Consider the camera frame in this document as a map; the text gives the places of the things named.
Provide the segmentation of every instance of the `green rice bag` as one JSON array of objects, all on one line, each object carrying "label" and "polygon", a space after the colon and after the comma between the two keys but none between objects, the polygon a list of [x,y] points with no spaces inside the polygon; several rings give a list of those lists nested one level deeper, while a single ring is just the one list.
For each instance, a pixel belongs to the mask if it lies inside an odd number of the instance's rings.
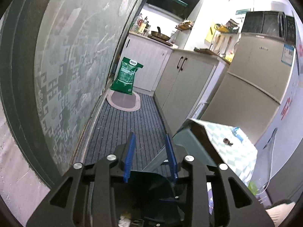
[{"label": "green rice bag", "polygon": [[131,95],[134,86],[134,74],[139,68],[143,68],[143,65],[123,57],[118,76],[113,82],[111,90]]}]

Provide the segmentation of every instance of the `striped carpet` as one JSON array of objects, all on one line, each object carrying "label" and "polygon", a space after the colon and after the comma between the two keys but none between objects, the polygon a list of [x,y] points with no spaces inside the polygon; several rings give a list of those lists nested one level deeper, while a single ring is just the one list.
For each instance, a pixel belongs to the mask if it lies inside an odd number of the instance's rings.
[{"label": "striped carpet", "polygon": [[129,133],[136,135],[133,170],[142,170],[164,146],[165,128],[151,96],[140,94],[141,108],[125,112],[105,100],[90,141],[85,164],[97,162],[126,142]]}]

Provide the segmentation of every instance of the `refrigerator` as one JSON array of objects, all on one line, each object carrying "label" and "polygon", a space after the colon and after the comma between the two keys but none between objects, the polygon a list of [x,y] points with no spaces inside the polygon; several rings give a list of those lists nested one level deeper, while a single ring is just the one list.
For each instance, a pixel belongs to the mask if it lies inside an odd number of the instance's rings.
[{"label": "refrigerator", "polygon": [[292,98],[298,80],[295,55],[295,47],[282,40],[242,34],[201,120],[238,126],[256,144],[269,127],[274,129],[282,121],[281,110]]}]

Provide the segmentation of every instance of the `plastic bottle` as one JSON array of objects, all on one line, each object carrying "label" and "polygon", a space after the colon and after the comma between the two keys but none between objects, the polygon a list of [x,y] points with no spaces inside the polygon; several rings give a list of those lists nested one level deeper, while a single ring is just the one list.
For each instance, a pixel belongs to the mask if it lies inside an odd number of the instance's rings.
[{"label": "plastic bottle", "polygon": [[142,13],[139,14],[137,17],[134,18],[130,31],[137,33],[140,27],[140,22],[143,21]]},{"label": "plastic bottle", "polygon": [[147,25],[148,21],[147,21],[147,17],[145,17],[144,21],[142,22],[142,24],[140,25],[140,28],[138,30],[138,34],[142,35],[144,32],[144,29]]}]

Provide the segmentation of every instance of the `checkered tablecloth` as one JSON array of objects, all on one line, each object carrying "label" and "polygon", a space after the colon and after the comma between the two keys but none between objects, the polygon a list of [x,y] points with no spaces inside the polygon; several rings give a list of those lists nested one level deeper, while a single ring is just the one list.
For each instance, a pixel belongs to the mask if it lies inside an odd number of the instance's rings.
[{"label": "checkered tablecloth", "polygon": [[[244,139],[241,143],[241,141],[233,135],[232,130],[234,127],[232,126],[202,120],[191,120],[205,127],[210,142],[222,160],[233,170],[242,182],[248,186],[254,172],[258,153],[249,139]],[[233,145],[226,145],[223,142],[224,138],[227,138]]]}]

